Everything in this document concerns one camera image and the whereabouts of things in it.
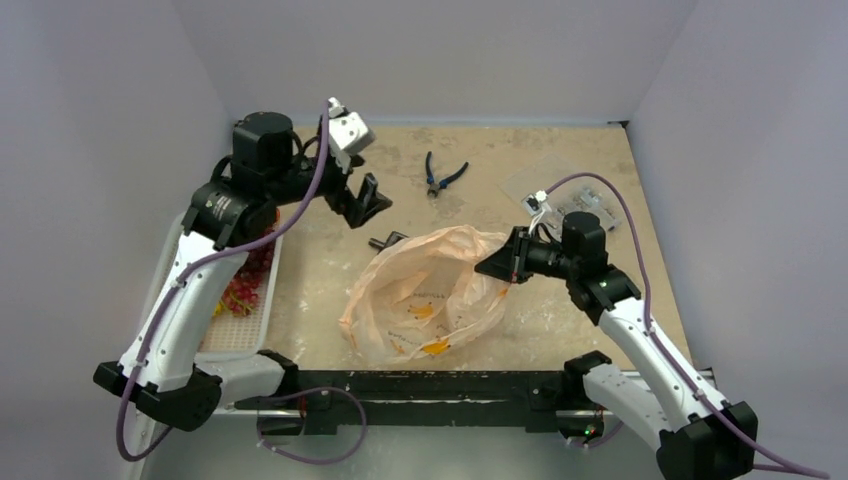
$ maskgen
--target pliers handle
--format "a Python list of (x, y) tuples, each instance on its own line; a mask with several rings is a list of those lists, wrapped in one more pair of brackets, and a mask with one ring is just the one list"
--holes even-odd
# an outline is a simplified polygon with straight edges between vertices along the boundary
[(427, 152), (427, 158), (424, 160), (424, 169), (427, 172), (427, 185), (430, 185), (430, 189), (428, 193), (432, 193), (434, 195), (438, 195), (439, 190), (443, 190), (448, 188), (448, 185), (453, 183), (454, 180), (461, 177), (465, 170), (468, 168), (468, 162), (465, 162), (459, 170), (456, 171), (453, 175), (449, 175), (442, 180), (436, 182), (436, 178), (433, 176), (433, 170), (430, 167), (430, 160), (433, 158), (433, 152)]

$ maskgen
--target orange printed plastic bag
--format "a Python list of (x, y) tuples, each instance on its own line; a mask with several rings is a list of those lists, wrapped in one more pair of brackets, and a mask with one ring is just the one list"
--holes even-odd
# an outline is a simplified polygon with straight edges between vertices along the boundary
[(339, 323), (371, 364), (401, 363), (465, 345), (504, 316), (509, 283), (474, 272), (503, 233), (449, 227), (380, 252), (351, 289)]

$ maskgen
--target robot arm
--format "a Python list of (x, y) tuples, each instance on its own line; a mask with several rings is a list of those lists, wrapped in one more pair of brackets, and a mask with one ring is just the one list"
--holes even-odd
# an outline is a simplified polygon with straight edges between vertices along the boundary
[[(649, 390), (621, 374), (600, 352), (566, 364), (582, 376), (589, 400), (618, 415), (656, 452), (666, 478), (731, 479), (753, 467), (754, 450), (730, 432), (693, 395), (649, 336), (641, 294), (624, 272), (608, 263), (606, 234), (597, 217), (574, 212), (563, 220), (561, 242), (543, 242), (526, 227), (513, 228), (507, 243), (475, 267), (478, 273), (524, 283), (534, 273), (565, 280), (572, 302), (601, 328), (633, 362)], [(699, 391), (740, 430), (755, 439), (757, 417), (727, 399), (686, 361), (656, 322), (651, 332)]]
[[(336, 99), (330, 99), (329, 117), (330, 155), (316, 195), (325, 197), (333, 211), (357, 228), (392, 202), (377, 192), (377, 181), (370, 173), (357, 196), (348, 189), (348, 176), (364, 163), (359, 153), (375, 137), (358, 114)], [(182, 221), (184, 235), (152, 313), (119, 361), (98, 366), (95, 383), (121, 396), (129, 373), (139, 367), (130, 400), (154, 420), (185, 431), (205, 423), (219, 405), (277, 391), (286, 365), (273, 353), (195, 363), (215, 306), (247, 252), (207, 263), (181, 288), (172, 286), (191, 263), (258, 239), (275, 221), (278, 205), (304, 197), (317, 162), (295, 151), (293, 144), (300, 142), (284, 115), (254, 113), (235, 125), (232, 155), (218, 163), (210, 182), (192, 196)], [(230, 175), (225, 176), (227, 166)], [(153, 325), (153, 312), (168, 300), (147, 359), (137, 365), (143, 339)]]

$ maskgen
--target wooden work surface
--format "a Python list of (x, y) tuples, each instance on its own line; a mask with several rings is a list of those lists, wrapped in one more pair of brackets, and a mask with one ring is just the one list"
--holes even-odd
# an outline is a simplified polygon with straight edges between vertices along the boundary
[[(469, 224), (479, 230), (508, 233), (527, 225), (527, 212), (500, 188), (505, 180), (556, 154), (575, 170), (599, 173), (625, 196), (635, 218), (654, 289), (653, 314), (689, 358), (689, 349), (672, 297), (651, 217), (621, 128), (413, 128), (375, 129), (376, 142), (365, 152), (366, 165), (349, 182), (358, 189), (362, 175), (373, 172), (379, 191), (394, 205), (364, 227), (350, 230), (323, 199), (312, 203), (286, 234), (273, 300), (266, 348), (307, 369), (366, 369), (342, 337), (338, 324), (350, 287), (375, 255), (368, 239), (385, 239), (392, 230), (409, 236)], [(312, 129), (301, 131), (308, 138)], [(437, 178), (465, 175), (438, 198), (428, 197), (424, 157), (433, 152)], [(534, 190), (558, 178), (539, 178)], [(295, 206), (282, 209), (286, 218)], [(633, 243), (626, 225), (607, 238), (610, 261), (641, 289)], [(591, 350), (601, 350), (622, 369), (632, 369), (624, 353), (575, 308), (562, 281), (536, 276), (510, 289), (506, 316), (469, 345), (394, 369), (549, 370)]]

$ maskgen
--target white wall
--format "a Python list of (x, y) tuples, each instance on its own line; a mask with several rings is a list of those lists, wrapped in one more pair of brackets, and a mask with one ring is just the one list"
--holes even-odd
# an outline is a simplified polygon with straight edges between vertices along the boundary
[(167, 0), (2, 12), (2, 476), (117, 478), (118, 402), (91, 375), (132, 338), (229, 122)]
[(629, 127), (693, 355), (848, 471), (848, 3), (701, 0)]
[(378, 121), (630, 118), (695, 0), (174, 0), (234, 116)]

